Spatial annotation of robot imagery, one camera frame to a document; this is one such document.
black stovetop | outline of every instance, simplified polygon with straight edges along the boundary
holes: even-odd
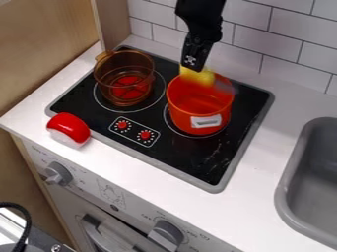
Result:
[[[235,166],[244,153],[243,149],[248,146],[248,143],[244,146],[242,143],[246,141],[247,134],[250,135],[249,139],[252,138],[257,130],[257,121],[262,120],[271,104],[272,95],[232,81],[236,97],[228,126],[211,136],[191,136],[173,125],[165,96],[169,81],[178,74],[178,64],[151,56],[156,66],[156,80],[153,93],[145,101],[131,107],[117,107],[110,104],[103,98],[91,73],[54,102],[50,110],[55,113],[69,112],[78,116],[92,131],[96,132],[94,136],[99,140],[103,139],[114,147],[114,141],[119,142],[136,151],[128,152],[132,156],[140,157],[185,181],[197,186],[201,185],[201,188],[211,192],[224,189],[228,181],[224,182],[223,177],[227,176],[229,179],[234,172]],[[116,123],[122,120],[131,127],[119,130]],[[138,133],[142,130],[152,132],[152,138],[149,141],[144,142],[138,137]]]

yellow sponge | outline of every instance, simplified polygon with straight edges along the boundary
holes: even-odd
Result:
[[[200,73],[198,73],[181,65],[180,65],[180,77],[206,87],[213,86],[215,82],[215,75],[212,71],[203,69]]]

pot handle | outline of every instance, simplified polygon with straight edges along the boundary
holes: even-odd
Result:
[[[197,129],[217,127],[221,125],[222,121],[223,119],[221,117],[221,114],[205,116],[205,117],[191,116],[192,128],[197,128]]]
[[[98,56],[95,57],[96,61],[101,61],[107,56],[111,56],[114,54],[114,51],[108,50],[100,53]]]

sink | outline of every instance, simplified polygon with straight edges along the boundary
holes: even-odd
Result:
[[[275,192],[282,220],[337,249],[337,118],[308,122]]]

red pot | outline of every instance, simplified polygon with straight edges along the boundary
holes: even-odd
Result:
[[[211,87],[186,82],[177,76],[167,90],[173,123],[192,135],[208,135],[225,127],[230,119],[234,97],[230,80],[218,74]]]

